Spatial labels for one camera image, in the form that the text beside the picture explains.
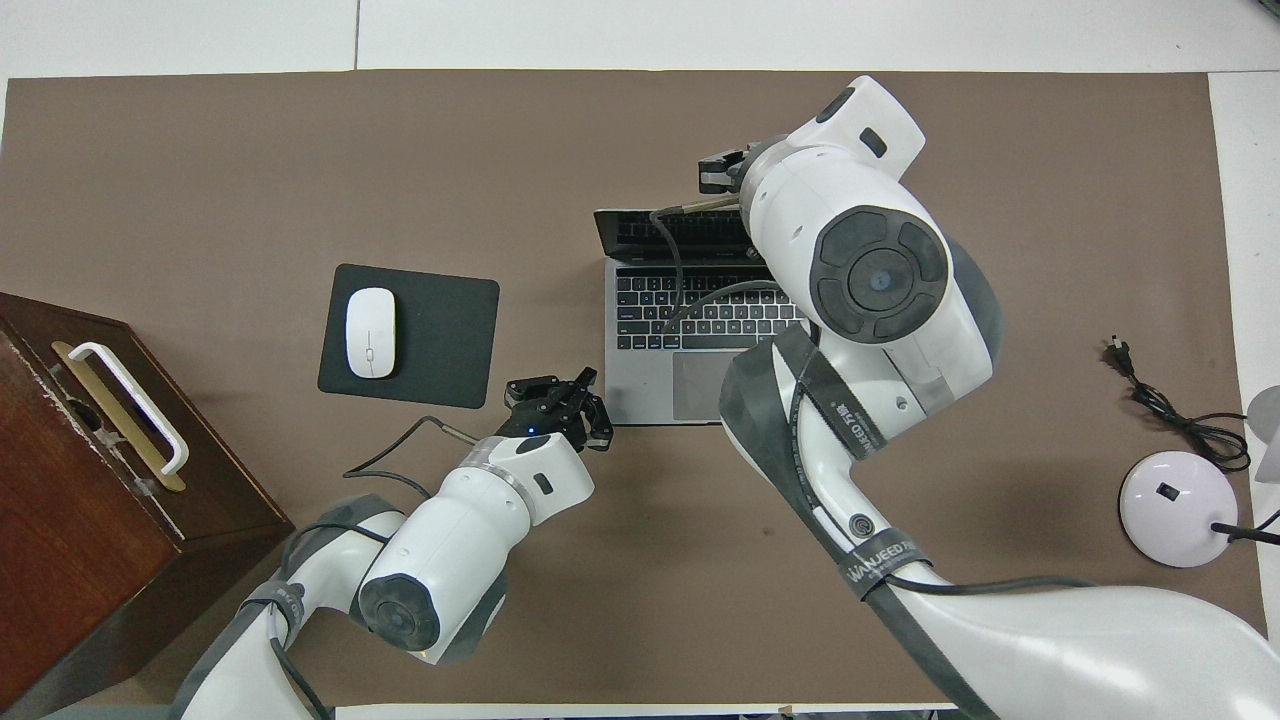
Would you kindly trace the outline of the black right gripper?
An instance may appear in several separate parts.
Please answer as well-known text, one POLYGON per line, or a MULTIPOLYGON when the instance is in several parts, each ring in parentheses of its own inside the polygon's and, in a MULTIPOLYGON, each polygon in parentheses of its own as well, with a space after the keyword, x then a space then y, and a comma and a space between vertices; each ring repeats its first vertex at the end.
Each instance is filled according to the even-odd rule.
POLYGON ((698 161, 699 193, 739 193, 753 163, 772 146, 772 140, 762 140, 703 158, 698 161))

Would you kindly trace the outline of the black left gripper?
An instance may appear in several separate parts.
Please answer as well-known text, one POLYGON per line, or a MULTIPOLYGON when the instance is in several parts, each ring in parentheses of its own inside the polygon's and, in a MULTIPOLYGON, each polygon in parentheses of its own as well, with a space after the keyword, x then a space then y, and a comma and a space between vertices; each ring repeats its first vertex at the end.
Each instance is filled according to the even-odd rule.
POLYGON ((509 418, 498 428, 499 437, 564 434, 576 452, 585 448, 605 452, 614 429, 604 400, 593 391, 598 372, 585 366, 573 386, 561 386, 556 375, 509 380, 504 406, 509 418))

